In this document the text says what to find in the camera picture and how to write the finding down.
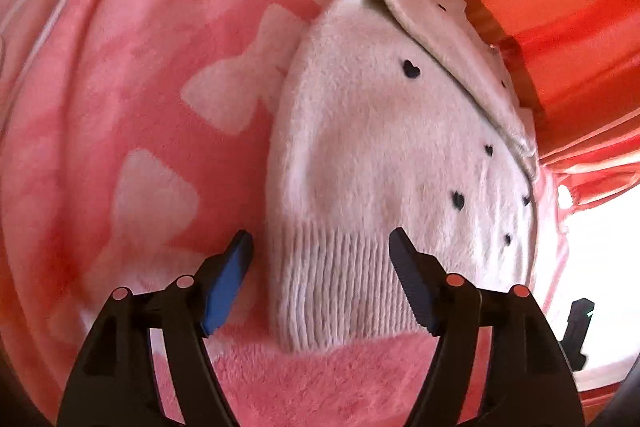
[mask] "orange curtain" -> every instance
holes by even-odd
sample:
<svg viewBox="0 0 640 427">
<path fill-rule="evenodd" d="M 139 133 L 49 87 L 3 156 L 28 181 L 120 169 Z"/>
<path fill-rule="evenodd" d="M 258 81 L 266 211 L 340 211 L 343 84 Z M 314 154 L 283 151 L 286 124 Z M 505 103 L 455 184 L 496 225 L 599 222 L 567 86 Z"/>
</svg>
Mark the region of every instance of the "orange curtain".
<svg viewBox="0 0 640 427">
<path fill-rule="evenodd" d="M 640 0 L 466 0 L 574 210 L 640 183 Z"/>
</svg>

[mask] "white wire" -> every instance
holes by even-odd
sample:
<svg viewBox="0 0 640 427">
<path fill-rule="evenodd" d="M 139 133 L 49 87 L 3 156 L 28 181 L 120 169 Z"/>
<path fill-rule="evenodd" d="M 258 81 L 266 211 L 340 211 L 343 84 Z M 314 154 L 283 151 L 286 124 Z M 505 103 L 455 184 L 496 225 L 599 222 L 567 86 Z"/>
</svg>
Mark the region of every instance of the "white wire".
<svg viewBox="0 0 640 427">
<path fill-rule="evenodd" d="M 5 32 L 7 26 L 9 25 L 9 22 L 11 22 L 11 19 L 14 17 L 14 15 L 18 13 L 18 11 L 22 8 L 22 6 L 24 6 L 24 4 L 27 1 L 29 0 L 17 0 L 14 3 L 14 5 L 11 6 L 9 11 L 5 14 L 4 18 L 2 19 L 2 22 L 0 22 L 0 73 L 2 72 L 2 66 L 4 65 L 4 51 L 5 51 L 4 37 L 2 36 L 2 34 Z M 31 65 L 33 64 L 33 61 L 36 59 L 36 56 L 38 55 L 38 52 L 40 51 L 41 47 L 44 45 L 45 41 L 47 40 L 51 31 L 53 30 L 53 26 L 55 26 L 56 22 L 58 22 L 58 19 L 60 18 L 60 14 L 62 13 L 62 10 L 65 7 L 67 1 L 68 0 L 58 0 L 53 11 L 51 12 L 51 15 L 49 15 L 47 22 L 42 27 L 42 30 L 40 31 L 38 38 L 33 43 L 33 46 L 31 47 L 31 51 L 29 52 L 29 55 L 27 55 L 27 58 L 24 61 L 24 64 L 22 65 L 22 69 L 20 70 L 20 73 L 18 74 L 18 77 L 15 80 L 14 87 L 12 87 L 11 93 L 6 100 L 6 103 L 4 104 L 2 111 L 0 112 L 0 140 L 4 138 L 6 125 L 8 123 L 8 120 L 11 117 L 11 113 L 14 109 L 15 101 L 18 99 L 18 95 L 20 95 L 20 90 L 22 89 L 24 77 L 26 76 L 26 73 L 31 68 Z"/>
</svg>

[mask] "pink blanket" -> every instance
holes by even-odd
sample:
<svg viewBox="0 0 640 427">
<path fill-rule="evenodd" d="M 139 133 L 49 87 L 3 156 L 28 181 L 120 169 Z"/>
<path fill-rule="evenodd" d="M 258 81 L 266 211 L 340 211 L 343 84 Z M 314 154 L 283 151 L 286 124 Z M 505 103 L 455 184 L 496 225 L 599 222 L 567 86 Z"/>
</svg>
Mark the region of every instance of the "pink blanket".
<svg viewBox="0 0 640 427">
<path fill-rule="evenodd" d="M 1 32 L 0 335 L 34 402 L 55 418 L 112 289 L 163 288 L 244 228 L 254 264 L 207 342 L 240 423 L 403 425 L 434 339 L 292 357 L 268 333 L 273 111 L 300 35 L 328 0 L 0 0 L 0 20 L 20 1 Z M 158 340 L 165 409 L 180 418 Z M 481 392 L 477 366 L 464 417 Z"/>
</svg>

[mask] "red circle marker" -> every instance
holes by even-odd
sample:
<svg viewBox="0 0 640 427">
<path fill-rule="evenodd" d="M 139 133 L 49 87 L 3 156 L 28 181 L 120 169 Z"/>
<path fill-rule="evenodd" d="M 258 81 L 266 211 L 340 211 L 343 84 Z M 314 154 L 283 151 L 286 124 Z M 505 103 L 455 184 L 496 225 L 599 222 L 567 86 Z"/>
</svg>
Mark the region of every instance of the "red circle marker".
<svg viewBox="0 0 640 427">
<path fill-rule="evenodd" d="M 526 286 L 523 286 L 522 284 L 516 284 L 513 287 L 513 292 L 518 296 L 518 297 L 529 297 L 529 295 L 531 295 L 531 292 L 529 291 L 529 288 L 527 288 Z"/>
<path fill-rule="evenodd" d="M 127 295 L 129 295 L 129 290 L 122 287 L 114 289 L 111 293 L 111 297 L 116 301 L 122 301 Z"/>
<path fill-rule="evenodd" d="M 457 273 L 450 273 L 447 275 L 447 284 L 449 286 L 462 286 L 465 283 L 465 278 Z"/>
<path fill-rule="evenodd" d="M 193 277 L 191 275 L 183 275 L 176 282 L 178 288 L 188 288 L 193 285 Z"/>
</svg>

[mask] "ribbed cuff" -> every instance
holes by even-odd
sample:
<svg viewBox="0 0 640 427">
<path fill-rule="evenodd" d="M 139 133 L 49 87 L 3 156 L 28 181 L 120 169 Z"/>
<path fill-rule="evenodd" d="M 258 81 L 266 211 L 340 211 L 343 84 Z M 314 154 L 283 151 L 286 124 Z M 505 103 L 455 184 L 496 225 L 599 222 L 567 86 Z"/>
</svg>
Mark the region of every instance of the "ribbed cuff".
<svg viewBox="0 0 640 427">
<path fill-rule="evenodd" d="M 271 320 L 288 351 L 420 329 L 388 254 L 386 235 L 270 224 Z"/>
</svg>

